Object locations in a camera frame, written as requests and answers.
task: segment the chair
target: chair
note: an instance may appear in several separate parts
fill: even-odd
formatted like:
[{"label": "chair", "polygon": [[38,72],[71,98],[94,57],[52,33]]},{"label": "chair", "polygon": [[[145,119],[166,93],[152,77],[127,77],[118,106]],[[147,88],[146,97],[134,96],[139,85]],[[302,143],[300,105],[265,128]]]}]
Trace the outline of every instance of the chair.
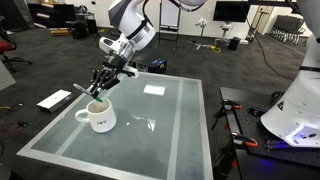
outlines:
[{"label": "chair", "polygon": [[269,35],[286,43],[287,41],[297,45],[300,35],[305,31],[302,28],[304,20],[292,16],[278,16]]},{"label": "chair", "polygon": [[2,27],[2,22],[4,20],[3,16],[0,16],[0,37],[4,40],[0,40],[0,55],[3,55],[4,59],[1,60],[3,63],[8,64],[9,70],[12,72],[16,72],[16,70],[12,66],[12,62],[23,62],[23,63],[28,63],[32,64],[31,61],[26,61],[21,57],[16,57],[16,58],[8,58],[4,53],[8,51],[14,51],[17,49],[17,44],[16,42],[8,36],[6,31]]}]

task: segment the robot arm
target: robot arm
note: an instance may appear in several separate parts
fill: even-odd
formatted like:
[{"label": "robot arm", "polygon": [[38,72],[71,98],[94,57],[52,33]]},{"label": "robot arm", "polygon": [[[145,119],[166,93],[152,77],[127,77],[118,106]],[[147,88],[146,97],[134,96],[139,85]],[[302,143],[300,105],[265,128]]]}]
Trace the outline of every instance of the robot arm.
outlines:
[{"label": "robot arm", "polygon": [[[113,41],[102,37],[99,41],[100,48],[108,55],[103,62],[102,70],[94,71],[91,86],[88,89],[91,96],[96,98],[102,90],[108,90],[118,84],[118,74],[125,73],[129,77],[138,77],[138,71],[127,66],[134,53],[146,47],[156,34],[146,15],[138,13],[137,6],[149,0],[116,0],[109,8],[111,25],[119,29],[122,34],[119,39]],[[180,0],[189,6],[198,6],[195,9],[187,9],[175,0],[169,0],[184,11],[199,9],[206,0]]]},{"label": "robot arm", "polygon": [[261,117],[261,122],[293,147],[320,148],[320,1],[297,3],[313,35],[307,41],[298,76],[276,105]]}]

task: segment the trash can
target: trash can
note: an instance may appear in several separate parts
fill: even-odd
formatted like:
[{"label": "trash can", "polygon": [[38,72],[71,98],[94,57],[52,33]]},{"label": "trash can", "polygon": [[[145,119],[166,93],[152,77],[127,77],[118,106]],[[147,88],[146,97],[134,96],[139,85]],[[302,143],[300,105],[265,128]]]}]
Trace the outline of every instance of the trash can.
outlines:
[{"label": "trash can", "polygon": [[228,49],[230,50],[237,50],[239,44],[240,44],[240,38],[238,37],[233,37],[232,39],[230,39],[230,43],[229,43],[229,46],[228,46]]}]

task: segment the glass table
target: glass table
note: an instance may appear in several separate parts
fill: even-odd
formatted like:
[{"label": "glass table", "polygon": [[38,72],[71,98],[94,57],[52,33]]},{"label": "glass table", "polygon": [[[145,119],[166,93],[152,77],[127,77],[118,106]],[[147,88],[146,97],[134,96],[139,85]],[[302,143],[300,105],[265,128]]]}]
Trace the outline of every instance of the glass table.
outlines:
[{"label": "glass table", "polygon": [[74,115],[82,94],[18,155],[115,179],[213,179],[200,80],[140,73],[100,93],[116,126],[96,133]]}]

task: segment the white paper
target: white paper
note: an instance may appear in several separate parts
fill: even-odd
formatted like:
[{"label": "white paper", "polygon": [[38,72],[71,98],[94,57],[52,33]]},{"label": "white paper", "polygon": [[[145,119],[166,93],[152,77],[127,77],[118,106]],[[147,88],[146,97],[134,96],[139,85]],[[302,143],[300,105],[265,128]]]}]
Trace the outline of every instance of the white paper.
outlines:
[{"label": "white paper", "polygon": [[178,26],[179,8],[172,4],[169,0],[162,0],[161,6],[161,22],[163,26]]},{"label": "white paper", "polygon": [[163,96],[166,88],[164,86],[156,86],[147,84],[146,87],[143,90],[143,93],[146,94],[153,94],[157,96]]}]

